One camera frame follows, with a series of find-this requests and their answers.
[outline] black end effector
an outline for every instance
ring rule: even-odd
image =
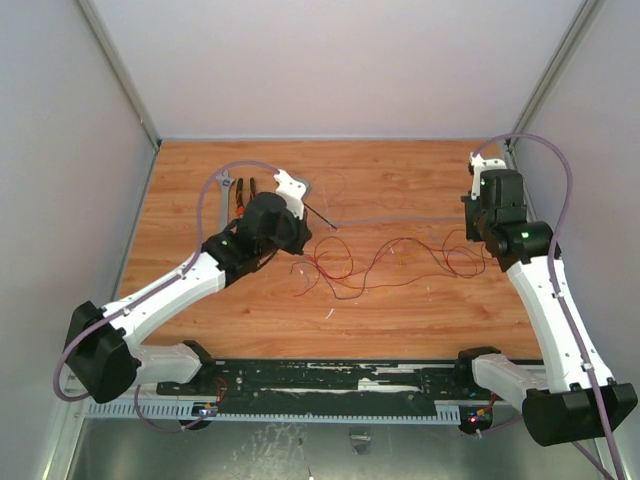
[[[462,197],[467,239],[485,242],[503,272],[514,263],[530,263],[546,256],[553,236],[545,222],[527,222],[524,181],[515,170],[487,170],[480,174],[480,195]]]
[[[103,317],[102,310],[85,302],[73,311],[65,348],[80,333]],[[133,384],[140,362],[110,323],[85,338],[69,355],[67,365],[96,403],[118,398]]]
[[[600,392],[615,430],[638,405],[638,397],[630,383],[605,385]],[[562,393],[528,390],[522,417],[531,438],[543,447],[604,436],[592,388]]]
[[[306,213],[299,220],[280,195],[260,192],[249,202],[244,216],[210,237],[202,244],[202,251],[218,261],[218,268],[225,272],[225,286],[229,286],[258,271],[278,250],[302,255],[310,239]]]

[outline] red wire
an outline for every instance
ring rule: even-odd
[[[218,394],[217,394],[218,399],[216,400],[216,406],[218,406],[218,407],[219,407],[219,406],[220,406],[220,404],[222,403],[222,400],[224,400],[224,397],[225,397],[225,396],[226,396],[226,394],[227,394],[227,390],[228,390],[228,388],[229,388],[229,384],[228,384],[228,383],[227,383],[227,381],[226,381],[224,378],[222,378],[222,377],[214,378],[214,379],[213,379],[213,381],[214,381],[214,382],[215,382],[215,384],[218,386]]]
[[[352,285],[348,285],[348,284],[346,284],[346,283],[343,283],[342,281],[346,281],[347,279],[349,279],[349,278],[351,278],[351,277],[353,277],[353,276],[355,276],[355,275],[362,274],[362,273],[368,274],[368,272],[370,272],[370,271],[371,271],[371,269],[372,269],[372,268],[373,268],[373,267],[374,267],[374,266],[375,266],[375,265],[376,265],[376,264],[377,264],[377,263],[378,263],[378,262],[379,262],[379,261],[380,261],[380,260],[385,256],[385,255],[387,255],[387,254],[389,253],[389,251],[391,251],[391,250],[392,250],[392,248],[393,248],[395,245],[397,245],[398,243],[400,243],[400,242],[402,242],[402,241],[405,241],[405,240],[413,240],[413,241],[415,241],[415,242],[419,243],[423,248],[425,248],[426,250],[428,250],[428,251],[431,253],[431,255],[434,257],[434,259],[436,259],[436,262],[438,262],[438,263],[440,263],[440,262],[439,262],[439,261],[438,261],[438,259],[436,258],[435,254],[436,254],[436,253],[440,253],[440,254],[442,254],[442,257],[443,257],[444,263],[446,264],[445,271],[450,272],[450,275],[449,275],[449,274],[446,274],[446,273],[428,273],[428,274],[420,275],[420,276],[418,276],[418,277],[416,277],[416,278],[414,278],[414,279],[412,279],[412,280],[409,280],[409,281],[407,281],[407,282],[403,282],[403,283],[398,283],[398,284],[381,284],[381,285],[374,285],[374,286],[371,286],[371,287],[364,287],[364,288],[366,288],[366,289],[373,289],[373,288],[381,288],[381,287],[401,287],[401,286],[405,286],[405,285],[408,285],[408,284],[410,284],[410,283],[413,283],[413,282],[415,282],[415,281],[417,281],[417,280],[420,280],[420,279],[422,279],[422,278],[425,278],[425,277],[432,277],[432,276],[445,276],[445,277],[452,277],[452,278],[461,277],[461,278],[468,279],[468,278],[473,278],[473,277],[475,277],[475,276],[477,276],[477,275],[480,275],[480,274],[481,274],[481,273],[483,273],[483,272],[485,271],[485,269],[486,269],[486,260],[487,260],[487,259],[485,258],[485,256],[484,256],[484,254],[482,253],[482,248],[483,248],[483,246],[481,246],[481,247],[480,247],[480,253],[476,253],[476,252],[474,252],[473,250],[471,250],[471,249],[470,249],[470,248],[468,248],[468,247],[459,246],[459,245],[454,246],[453,248],[451,248],[451,249],[447,250],[447,249],[446,249],[446,244],[447,244],[447,242],[450,240],[451,236],[452,236],[455,232],[464,232],[464,230],[461,230],[461,229],[455,229],[455,230],[450,231],[450,232],[449,232],[449,234],[446,236],[446,238],[445,238],[445,240],[444,240],[443,244],[442,244],[442,249],[437,249],[437,248],[429,247],[428,245],[426,245],[426,244],[422,243],[420,240],[418,240],[418,239],[413,239],[413,238],[399,238],[399,239],[396,239],[396,240],[392,240],[391,242],[393,242],[393,243],[391,243],[391,244],[389,245],[389,247],[388,247],[388,248],[386,248],[386,250],[384,251],[384,253],[382,253],[382,254],[380,254],[380,255],[377,255],[377,256],[374,258],[374,260],[373,260],[373,262],[372,262],[372,264],[371,264],[370,266],[368,266],[368,267],[366,267],[366,268],[363,268],[362,270],[355,271],[355,272],[354,272],[354,268],[355,268],[355,260],[354,260],[353,254],[351,253],[351,249],[349,248],[349,246],[347,245],[347,243],[346,243],[344,240],[342,240],[341,238],[336,237],[336,236],[329,236],[329,237],[326,237],[326,238],[322,239],[322,240],[321,240],[321,241],[316,245],[316,247],[314,248],[314,251],[313,251],[313,255],[305,254],[305,258],[308,260],[308,262],[296,262],[296,263],[294,263],[294,264],[292,265],[292,271],[293,271],[293,266],[295,266],[296,264],[299,264],[299,263],[304,263],[304,264],[310,264],[310,265],[311,265],[311,266],[313,266],[313,267],[317,270],[317,272],[318,272],[318,275],[317,275],[317,277],[316,277],[315,282],[314,282],[310,287],[308,287],[305,291],[303,291],[302,293],[298,293],[298,294],[296,294],[296,295],[294,295],[294,296],[296,296],[296,297],[301,297],[301,296],[303,296],[303,295],[307,294],[309,291],[311,291],[313,288],[315,288],[315,287],[316,287],[316,285],[318,284],[318,282],[319,282],[319,280],[320,280],[320,277],[321,277],[321,276],[322,276],[322,277],[324,277],[324,278],[325,278],[325,280],[327,280],[327,281],[331,280],[331,281],[333,281],[334,283],[336,283],[336,284],[338,284],[338,285],[340,285],[340,286],[343,286],[343,287],[346,287],[346,288],[350,288],[350,289],[355,289],[355,290],[361,290],[363,287],[354,287],[354,286],[352,286]],[[323,255],[328,254],[329,252],[326,252],[326,251],[325,251],[325,252],[322,252],[322,253],[320,253],[320,254],[318,255],[318,249],[320,248],[320,246],[321,246],[321,245],[323,245],[325,242],[327,242],[327,241],[329,241],[329,240],[335,240],[335,241],[338,241],[339,243],[341,243],[341,244],[342,244],[342,246],[344,247],[344,249],[345,249],[346,253],[347,253],[347,255],[348,255],[348,261],[351,263],[351,266],[350,266],[350,268],[349,268],[349,271],[348,271],[346,274],[343,274],[343,275],[340,275],[340,276],[332,275],[332,274],[328,273],[328,272],[327,272],[327,270],[326,270],[322,265],[320,265],[320,259],[322,258],[322,256],[323,256]],[[464,255],[464,256],[465,256],[465,257],[467,257],[469,260],[471,260],[471,262],[473,263],[473,266],[474,266],[474,272],[473,272],[473,273],[461,273],[461,272],[459,272],[458,270],[456,270],[456,269],[451,265],[450,256],[451,256],[451,254],[452,254],[452,253],[454,253],[454,252],[455,252],[455,253],[457,253],[457,254]],[[473,256],[480,257],[480,258],[482,259],[482,267],[481,267],[481,269],[480,269],[480,270],[478,270],[478,269],[479,269],[478,263],[473,259]]]

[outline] gray panel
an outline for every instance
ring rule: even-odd
[[[0,465],[30,479],[71,312],[108,300],[153,149],[73,2],[0,3],[0,59]]]
[[[479,138],[581,0],[93,0],[161,138]]]
[[[584,322],[619,381],[640,389],[640,2],[605,2],[529,132],[568,157],[575,192],[560,242]],[[555,223],[565,191],[558,161],[526,140],[517,161],[536,213]],[[640,476],[640,412],[618,430]]]
[[[85,424],[70,480],[595,480],[571,445],[542,448],[523,425],[483,440],[457,427],[371,426],[369,455],[345,425],[221,422],[197,433],[155,433],[136,420]]]

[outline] cable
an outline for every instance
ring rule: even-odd
[[[341,222],[332,222],[332,226],[340,227],[340,226],[348,226],[348,225],[360,225],[364,223],[384,223],[384,222],[395,222],[398,220],[417,220],[421,222],[428,223],[447,223],[447,222],[463,222],[464,217],[425,217],[422,215],[387,215],[384,217],[372,217],[372,218],[360,218],[357,220],[345,220]]]
[[[476,415],[477,416],[481,416],[481,415],[484,415],[485,413],[490,412],[491,410],[493,410],[493,406],[495,405],[497,399],[498,399],[498,396],[495,393],[491,392],[491,400],[489,402],[489,405],[479,409],[476,412]]]
[[[190,260],[187,262],[185,267],[182,269],[182,272],[188,272],[189,270],[191,270],[191,267],[193,267],[193,265],[198,261],[198,257],[200,257],[200,249],[201,249],[201,246],[202,246],[203,236],[204,236],[204,229],[203,229],[203,226],[202,226],[202,208],[203,208],[203,205],[204,205],[204,197],[205,197],[207,191],[209,190],[209,187],[211,186],[211,184],[216,179],[216,176],[220,175],[223,170],[234,168],[234,167],[239,167],[241,165],[252,165],[252,166],[258,166],[258,167],[266,168],[267,170],[269,170],[272,173],[278,173],[278,171],[279,171],[277,168],[272,167],[271,165],[268,165],[268,164],[263,163],[263,162],[258,162],[256,160],[239,160],[237,162],[231,162],[231,163],[229,163],[229,164],[227,164],[227,165],[225,165],[223,167],[220,167],[218,170],[216,170],[207,179],[207,181],[202,186],[202,190],[200,191],[200,195],[198,196],[198,203],[197,203],[197,208],[196,208],[196,224],[197,224],[196,248],[194,249],[194,253],[191,256]],[[170,286],[173,283],[175,283],[176,281],[178,281],[180,278],[183,277],[183,273],[182,272],[176,273],[176,275],[174,275],[173,277],[167,279],[164,283],[161,283],[157,287],[152,288],[151,290],[149,290],[144,295],[141,295],[140,297],[138,297],[136,300],[133,300],[131,303],[125,305],[124,307],[122,307],[119,310],[113,312],[112,314],[107,315],[102,320],[98,320],[96,323],[94,323],[93,325],[88,327],[86,330],[83,330],[77,337],[75,337],[73,340],[71,340],[71,342],[69,342],[69,344],[62,351],[62,354],[60,355],[60,358],[58,359],[58,362],[56,363],[56,366],[55,366],[54,371],[53,371],[53,391],[54,391],[54,393],[56,394],[56,396],[60,400],[63,400],[65,402],[77,402],[77,401],[84,400],[85,398],[89,397],[89,393],[88,392],[80,394],[80,395],[77,395],[75,397],[71,397],[71,396],[67,395],[66,393],[64,393],[64,391],[60,387],[60,377],[62,375],[62,369],[64,368],[64,364],[67,362],[69,356],[71,355],[71,352],[73,352],[73,350],[75,350],[78,347],[78,345],[80,345],[80,343],[85,338],[87,338],[89,335],[91,335],[93,332],[95,332],[96,330],[104,327],[105,325],[107,325],[108,323],[112,322],[116,318],[122,316],[125,313],[125,310],[133,310],[134,308],[136,308],[141,303],[147,301],[149,298],[153,297],[157,293],[161,292],[162,290],[164,290],[168,286]]]
[[[415,237],[399,237],[399,238],[394,238],[391,240],[388,240],[387,242],[385,242],[376,252],[376,254],[373,257],[373,260],[371,261],[369,267],[364,268],[362,270],[359,270],[357,272],[354,272],[354,261],[353,261],[353,255],[351,254],[351,250],[349,249],[349,246],[340,238],[332,236],[332,237],[327,237],[325,239],[323,239],[320,243],[318,243],[318,245],[316,245],[315,249],[314,249],[314,254],[313,256],[310,255],[305,255],[305,257],[309,260],[309,261],[298,261],[298,262],[294,262],[291,265],[291,270],[289,273],[293,272],[293,267],[295,265],[299,265],[299,264],[305,264],[305,265],[311,265],[314,268],[316,268],[316,270],[318,270],[318,277],[316,278],[316,281],[313,283],[313,285],[311,285],[310,287],[308,287],[305,291],[303,291],[302,293],[299,293],[297,295],[295,295],[296,297],[305,295],[307,292],[309,292],[310,290],[312,290],[318,283],[318,281],[320,280],[320,277],[322,277],[325,282],[327,283],[327,285],[329,285],[329,287],[331,288],[331,291],[333,293],[333,296],[337,299],[337,300],[353,300],[356,299],[360,296],[363,295],[363,293],[367,290],[367,289],[373,289],[373,288],[380,288],[380,287],[400,287],[400,286],[404,286],[404,285],[408,285],[410,283],[413,283],[417,280],[420,280],[421,278],[425,278],[425,277],[432,277],[432,276],[445,276],[445,277],[451,277],[451,278],[457,278],[457,277],[461,277],[461,278],[473,278],[477,275],[480,275],[481,273],[483,273],[485,271],[486,268],[486,258],[484,257],[484,255],[482,255],[482,253],[477,254],[471,250],[469,250],[467,247],[454,247],[451,250],[447,250],[445,248],[447,241],[449,240],[449,238],[451,237],[451,235],[458,230],[453,230],[449,233],[449,235],[447,235],[445,241],[442,244],[442,249],[438,250],[438,249],[433,249],[431,247],[429,247],[428,245],[426,245],[425,243],[423,243],[422,241],[420,241],[418,238]],[[326,241],[328,240],[337,240],[340,243],[342,243],[342,245],[345,247],[345,250],[347,251],[349,260],[351,262],[351,268],[349,270],[349,272],[347,274],[343,274],[342,276],[333,276],[330,275],[329,273],[327,273],[327,271],[320,265],[319,260],[322,257],[322,255],[324,255],[327,252],[322,252],[320,255],[318,255],[318,248]],[[408,282],[403,282],[403,283],[399,283],[399,284],[383,284],[383,285],[375,285],[372,287],[367,287],[367,277],[369,276],[369,273],[371,272],[371,270],[373,269],[373,267],[378,263],[378,261],[384,257],[389,251],[391,251],[391,249],[398,243],[402,242],[402,241],[412,241],[415,242],[417,244],[419,244],[420,246],[422,246],[423,248],[425,248],[429,254],[433,257],[433,259],[436,261],[436,264],[444,270],[445,273],[429,273],[429,274],[424,274],[424,275],[420,275],[417,278],[414,278]],[[455,249],[466,249],[468,250],[470,253],[466,253],[466,252],[454,252]],[[441,262],[440,259],[438,259],[438,257],[435,255],[435,252],[439,252],[443,254],[444,257],[444,262],[445,264],[443,264]],[[449,262],[449,256],[452,253],[459,253],[462,255],[466,255],[469,259],[471,259],[471,261],[474,264],[475,267],[475,272],[472,274],[462,274],[460,272],[457,272],[450,264]],[[479,257],[482,258],[482,270],[478,271],[478,264],[473,260],[473,258],[471,257],[471,254],[477,255]],[[353,275],[359,275],[361,273],[364,273],[364,278],[362,280],[362,285],[360,287],[353,287],[351,285],[347,285],[345,283],[341,283],[340,280],[346,280],[348,278],[350,278]],[[338,285],[341,285],[343,287],[346,288],[351,288],[354,290],[358,290],[358,293],[352,296],[347,296],[347,297],[342,297],[339,296],[336,289],[334,288],[334,286],[331,284],[331,281],[337,283]]]
[[[320,215],[317,211],[315,211],[313,208],[311,208],[309,206],[309,204],[305,203],[304,206],[307,207],[309,210],[311,210],[313,213],[315,213],[318,216],[318,218],[320,218],[320,220],[322,220],[324,223],[329,225],[331,228],[333,228],[334,230],[338,229],[338,227],[336,227],[333,223],[331,223],[329,220],[327,220],[322,215]]]
[[[571,442],[571,444],[574,447],[576,447],[580,453],[582,453],[585,457],[587,457],[587,460],[589,460],[591,464],[598,469],[598,471],[604,476],[606,480],[615,480],[615,478],[613,478],[613,476],[609,472],[607,472],[607,469],[604,468],[604,466],[600,463],[600,461],[598,461],[596,457],[591,455],[591,452],[589,450],[584,448],[578,442]]]
[[[512,139],[512,138],[525,138],[528,140],[533,140],[538,143],[541,143],[549,150],[551,150],[556,157],[562,163],[564,168],[564,172],[567,179],[567,191],[565,193],[564,202],[562,204],[562,209],[560,210],[560,216],[558,217],[558,222],[556,223],[556,228],[553,232],[553,236],[551,237],[551,242],[549,244],[549,251],[547,253],[547,265],[549,267],[549,276],[551,277],[551,284],[553,285],[553,290],[555,292],[556,299],[560,304],[560,308],[564,313],[564,316],[567,319],[567,324],[569,325],[569,329],[573,334],[573,338],[576,341],[576,345],[578,346],[578,350],[580,351],[580,355],[582,356],[582,360],[585,365],[591,365],[591,357],[589,355],[589,351],[584,344],[584,340],[582,339],[582,335],[580,335],[580,331],[578,330],[578,326],[576,325],[576,321],[569,310],[569,305],[562,295],[562,289],[560,288],[560,282],[558,281],[558,274],[556,272],[555,267],[555,252],[556,247],[558,246],[558,239],[560,237],[560,233],[564,227],[564,223],[567,217],[567,212],[569,210],[569,205],[571,204],[571,197],[573,194],[573,172],[571,171],[571,165],[567,158],[564,156],[562,151],[556,147],[550,141],[539,137],[538,135],[533,135],[530,133],[506,133],[504,135],[498,135],[497,137],[493,137],[487,142],[483,143],[478,147],[474,152],[473,156],[478,155],[482,150],[484,150],[489,145],[492,145],[496,142],[500,142],[502,140]],[[626,475],[624,472],[624,467],[622,465],[622,459],[620,457],[620,451],[618,450],[618,446],[616,444],[615,439],[613,438],[613,431],[611,429],[611,424],[609,423],[609,416],[607,415],[607,409],[604,404],[604,399],[602,398],[602,392],[600,391],[600,386],[598,385],[598,379],[596,377],[595,372],[593,371],[593,367],[586,369],[587,377],[589,378],[589,382],[591,383],[591,387],[593,390],[593,394],[596,400],[596,405],[598,407],[598,414],[600,415],[600,422],[602,423],[602,430],[604,431],[605,438],[607,439],[607,445],[609,447],[609,452],[611,453],[611,459],[613,460],[613,467],[616,471],[616,476],[619,480],[626,479]]]

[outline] pliers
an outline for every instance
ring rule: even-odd
[[[244,180],[242,177],[238,179],[236,183],[236,215],[241,217],[244,215],[244,203],[242,202],[242,187],[244,186]],[[249,179],[249,201],[256,198],[256,180],[251,177]]]

